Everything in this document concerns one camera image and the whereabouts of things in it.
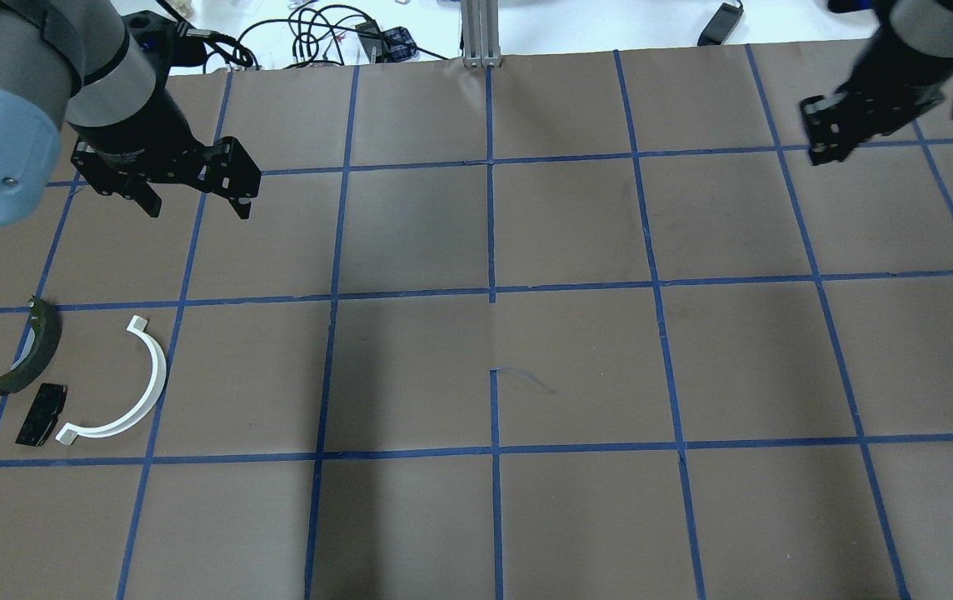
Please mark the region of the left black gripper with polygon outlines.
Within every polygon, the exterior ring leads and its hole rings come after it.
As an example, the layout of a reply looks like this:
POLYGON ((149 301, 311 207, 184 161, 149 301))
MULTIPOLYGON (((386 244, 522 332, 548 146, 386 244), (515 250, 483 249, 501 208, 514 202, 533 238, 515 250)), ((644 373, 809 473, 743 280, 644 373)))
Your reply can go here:
POLYGON ((154 83, 140 106, 123 117, 90 118, 77 115, 77 108, 73 99, 68 125, 77 146, 70 159, 96 193, 118 194, 157 219, 162 200, 150 185, 184 185, 225 198, 241 220, 251 217, 262 170, 236 137, 222 137, 212 147, 200 142, 167 81, 154 83), (104 118, 107 124, 100 124, 104 118))

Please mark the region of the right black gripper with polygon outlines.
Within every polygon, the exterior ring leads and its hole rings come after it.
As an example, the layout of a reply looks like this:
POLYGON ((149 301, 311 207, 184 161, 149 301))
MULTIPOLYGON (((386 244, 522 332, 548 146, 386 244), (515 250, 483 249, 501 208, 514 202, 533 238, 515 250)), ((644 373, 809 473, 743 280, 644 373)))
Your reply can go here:
POLYGON ((931 110, 953 73, 953 57, 930 56, 880 29, 831 96, 801 99, 800 117, 812 166, 842 163, 877 133, 892 134, 931 110))

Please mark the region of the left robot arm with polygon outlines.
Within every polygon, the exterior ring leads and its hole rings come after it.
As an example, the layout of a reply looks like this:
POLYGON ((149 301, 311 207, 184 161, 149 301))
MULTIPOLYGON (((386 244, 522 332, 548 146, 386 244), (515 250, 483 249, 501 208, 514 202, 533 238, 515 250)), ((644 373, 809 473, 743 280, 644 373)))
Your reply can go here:
POLYGON ((261 170, 235 137, 200 142, 167 90, 175 66, 239 48, 183 15, 120 15, 107 1, 0 1, 0 227, 35 212, 76 133, 72 165, 101 195, 159 216, 156 185, 184 185, 251 215, 261 170))

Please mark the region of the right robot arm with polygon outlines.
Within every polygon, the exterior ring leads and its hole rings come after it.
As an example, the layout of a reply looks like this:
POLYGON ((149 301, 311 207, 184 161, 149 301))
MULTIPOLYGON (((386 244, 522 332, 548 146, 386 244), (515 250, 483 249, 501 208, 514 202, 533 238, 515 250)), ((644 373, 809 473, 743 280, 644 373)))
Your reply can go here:
POLYGON ((868 7, 879 26, 847 79, 828 96, 800 102, 813 166, 841 163, 862 143, 898 133, 946 100, 953 1, 870 1, 868 7))

